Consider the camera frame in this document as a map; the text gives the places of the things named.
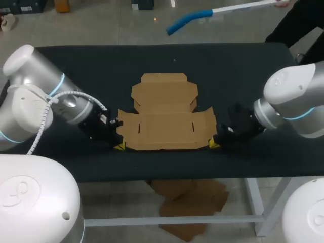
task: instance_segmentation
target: white cable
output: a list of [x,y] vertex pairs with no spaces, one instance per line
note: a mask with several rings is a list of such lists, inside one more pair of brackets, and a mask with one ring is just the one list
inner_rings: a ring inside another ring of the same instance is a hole
[[88,95],[88,94],[83,93],[83,92],[79,92],[79,91],[65,91],[65,92],[58,93],[57,95],[54,95],[53,96],[53,99],[50,100],[47,103],[47,105],[46,105],[46,108],[45,108],[44,113],[43,113],[42,123],[40,124],[40,127],[39,127],[39,130],[37,132],[36,138],[35,138],[32,146],[31,146],[31,148],[29,149],[27,155],[32,155],[32,153],[34,152],[34,150],[36,149],[36,147],[38,145],[39,140],[41,139],[41,136],[42,136],[43,131],[45,129],[47,115],[49,113],[49,110],[50,110],[52,104],[54,103],[54,101],[56,99],[58,99],[59,97],[64,96],[64,95],[76,95],[76,96],[85,97],[88,100],[93,101],[94,103],[96,103],[100,107],[100,109],[102,109],[103,111],[106,111],[107,110],[107,108],[99,100],[97,100],[96,98],[92,97],[91,95]]

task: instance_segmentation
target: black tablecloth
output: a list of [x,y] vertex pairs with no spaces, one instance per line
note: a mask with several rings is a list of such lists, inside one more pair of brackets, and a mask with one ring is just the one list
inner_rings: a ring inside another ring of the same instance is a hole
[[[162,46],[64,46],[39,48],[85,92],[113,114],[132,112],[131,86],[144,73],[183,72],[198,85],[197,111],[213,107],[217,122],[227,107],[252,107],[268,78],[295,65],[280,44],[194,44]],[[30,142],[9,153],[24,154]],[[36,155],[67,167],[78,182],[281,177],[324,174],[324,138],[305,139],[289,126],[266,131],[229,151],[122,152],[92,143],[76,126],[55,117]]]

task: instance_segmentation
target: metal table frame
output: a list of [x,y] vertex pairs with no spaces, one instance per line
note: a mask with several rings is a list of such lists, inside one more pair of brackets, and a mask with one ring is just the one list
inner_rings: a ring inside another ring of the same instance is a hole
[[296,185],[292,177],[283,177],[268,205],[264,208],[256,178],[245,178],[252,215],[241,216],[190,216],[190,217],[151,217],[120,219],[86,219],[86,227],[156,225],[156,224],[201,224],[201,223],[255,223],[256,236],[267,236],[280,218],[286,201]]

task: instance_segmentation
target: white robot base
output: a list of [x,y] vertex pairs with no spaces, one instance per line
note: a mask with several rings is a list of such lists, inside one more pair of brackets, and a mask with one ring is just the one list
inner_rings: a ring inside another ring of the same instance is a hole
[[66,168],[0,154],[0,242],[80,243],[84,232],[79,189]]
[[289,198],[282,215],[287,243],[324,242],[324,178],[310,181]]

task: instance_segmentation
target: hand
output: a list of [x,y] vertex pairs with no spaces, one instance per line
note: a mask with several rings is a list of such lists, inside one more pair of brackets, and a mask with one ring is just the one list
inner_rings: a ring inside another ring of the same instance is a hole
[[282,4],[277,4],[276,6],[277,7],[287,7],[289,5],[289,2],[285,2],[285,3],[282,3]]

